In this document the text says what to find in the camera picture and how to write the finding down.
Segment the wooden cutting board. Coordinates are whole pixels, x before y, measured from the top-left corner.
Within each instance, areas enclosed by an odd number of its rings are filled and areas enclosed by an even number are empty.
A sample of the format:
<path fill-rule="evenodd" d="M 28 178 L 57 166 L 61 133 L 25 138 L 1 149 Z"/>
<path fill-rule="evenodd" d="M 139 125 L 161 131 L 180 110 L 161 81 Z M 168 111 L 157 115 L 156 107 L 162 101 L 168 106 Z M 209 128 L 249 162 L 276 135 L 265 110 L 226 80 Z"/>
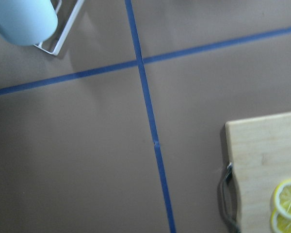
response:
<path fill-rule="evenodd" d="M 291 112 L 228 121 L 237 223 L 243 233 L 270 233 L 275 188 L 291 179 Z"/>

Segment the lower lemon slice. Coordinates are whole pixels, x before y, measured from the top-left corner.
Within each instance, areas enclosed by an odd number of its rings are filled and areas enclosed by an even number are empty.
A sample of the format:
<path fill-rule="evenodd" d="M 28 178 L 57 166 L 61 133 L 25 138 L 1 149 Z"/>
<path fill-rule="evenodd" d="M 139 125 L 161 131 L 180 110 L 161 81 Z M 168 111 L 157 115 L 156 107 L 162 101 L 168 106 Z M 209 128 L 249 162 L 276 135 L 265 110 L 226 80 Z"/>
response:
<path fill-rule="evenodd" d="M 284 218 L 277 210 L 273 210 L 270 218 L 273 233 L 291 233 L 291 220 Z"/>

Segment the light blue cup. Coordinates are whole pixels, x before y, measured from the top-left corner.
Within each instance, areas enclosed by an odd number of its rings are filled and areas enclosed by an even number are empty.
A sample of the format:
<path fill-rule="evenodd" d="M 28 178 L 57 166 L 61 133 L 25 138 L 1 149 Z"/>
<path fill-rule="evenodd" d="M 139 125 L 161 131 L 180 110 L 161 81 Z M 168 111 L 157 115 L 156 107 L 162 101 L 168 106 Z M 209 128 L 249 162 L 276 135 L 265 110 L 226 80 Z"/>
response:
<path fill-rule="evenodd" d="M 49 0 L 0 0 L 0 35 L 9 43 L 31 46 L 50 38 L 58 18 Z"/>

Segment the upper lemon slice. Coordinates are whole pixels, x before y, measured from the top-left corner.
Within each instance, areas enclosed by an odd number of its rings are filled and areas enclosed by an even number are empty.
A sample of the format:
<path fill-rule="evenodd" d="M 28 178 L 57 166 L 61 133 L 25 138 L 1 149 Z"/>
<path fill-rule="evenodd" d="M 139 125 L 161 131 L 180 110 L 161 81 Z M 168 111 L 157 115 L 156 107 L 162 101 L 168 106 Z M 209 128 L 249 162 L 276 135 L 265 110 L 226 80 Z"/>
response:
<path fill-rule="evenodd" d="M 291 179 L 282 181 L 274 190 L 275 209 L 284 218 L 291 220 Z"/>

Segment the lemon slice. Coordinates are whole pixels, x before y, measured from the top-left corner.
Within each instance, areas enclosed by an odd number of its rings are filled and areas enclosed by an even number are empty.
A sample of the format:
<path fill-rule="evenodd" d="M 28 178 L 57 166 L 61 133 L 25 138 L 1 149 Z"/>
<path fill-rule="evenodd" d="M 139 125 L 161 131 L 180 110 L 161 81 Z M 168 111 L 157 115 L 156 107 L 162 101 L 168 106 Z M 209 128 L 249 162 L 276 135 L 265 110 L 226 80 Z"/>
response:
<path fill-rule="evenodd" d="M 291 220 L 291 179 L 282 181 L 274 190 L 275 209 L 284 218 Z"/>
<path fill-rule="evenodd" d="M 273 233 L 291 233 L 291 220 L 284 218 L 277 210 L 273 210 L 270 218 Z"/>

